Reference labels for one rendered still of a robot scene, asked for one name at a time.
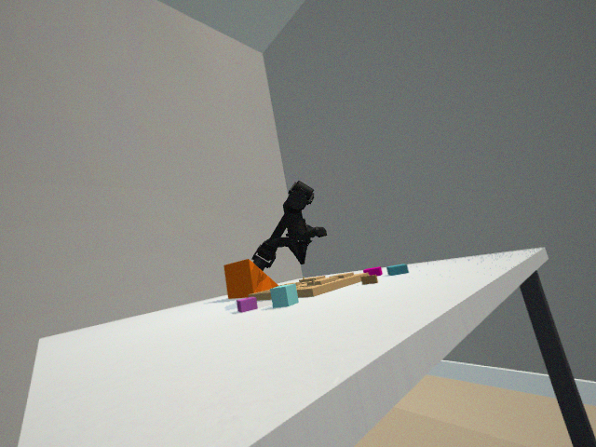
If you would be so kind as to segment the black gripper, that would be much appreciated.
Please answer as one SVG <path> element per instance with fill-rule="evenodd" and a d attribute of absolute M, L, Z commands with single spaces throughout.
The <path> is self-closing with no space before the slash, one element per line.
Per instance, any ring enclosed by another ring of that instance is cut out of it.
<path fill-rule="evenodd" d="M 287 225 L 288 234 L 286 234 L 286 237 L 272 239 L 271 247 L 288 247 L 299 263 L 305 264 L 307 246 L 312 242 L 310 238 L 327 236 L 326 229 L 324 227 L 313 227 L 305 231 L 303 215 L 292 215 L 285 218 L 285 220 L 283 223 Z"/>

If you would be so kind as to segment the magenta square block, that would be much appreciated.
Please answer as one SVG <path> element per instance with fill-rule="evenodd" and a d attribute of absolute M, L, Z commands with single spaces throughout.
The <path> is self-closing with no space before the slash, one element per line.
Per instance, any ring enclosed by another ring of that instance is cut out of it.
<path fill-rule="evenodd" d="M 382 269 L 381 266 L 380 267 L 374 267 L 374 268 L 368 268 L 368 269 L 364 269 L 363 273 L 369 273 L 369 275 L 376 275 L 376 276 L 381 276 L 382 275 Z"/>

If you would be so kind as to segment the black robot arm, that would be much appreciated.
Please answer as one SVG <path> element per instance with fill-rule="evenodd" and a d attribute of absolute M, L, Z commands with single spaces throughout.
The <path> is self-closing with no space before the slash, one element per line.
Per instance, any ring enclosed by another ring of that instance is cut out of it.
<path fill-rule="evenodd" d="M 313 192 L 313 188 L 300 181 L 294 183 L 291 187 L 288 193 L 289 196 L 283 204 L 284 215 L 278 223 L 278 226 L 276 227 L 272 236 L 268 240 L 264 241 L 262 245 L 260 244 L 259 248 L 252 257 L 252 260 L 254 260 L 253 263 L 262 271 L 264 271 L 265 267 L 270 268 L 276 259 L 276 251 L 278 248 L 272 248 L 271 241 L 274 238 L 281 237 L 284 233 L 285 229 L 287 228 L 287 225 L 283 223 L 286 221 L 285 218 L 292 215 L 302 215 L 302 210 L 306 205 L 311 204 L 314 199 Z M 257 256 L 256 253 L 258 253 L 257 255 L 264 259 Z M 271 261 L 270 263 L 269 260 Z"/>

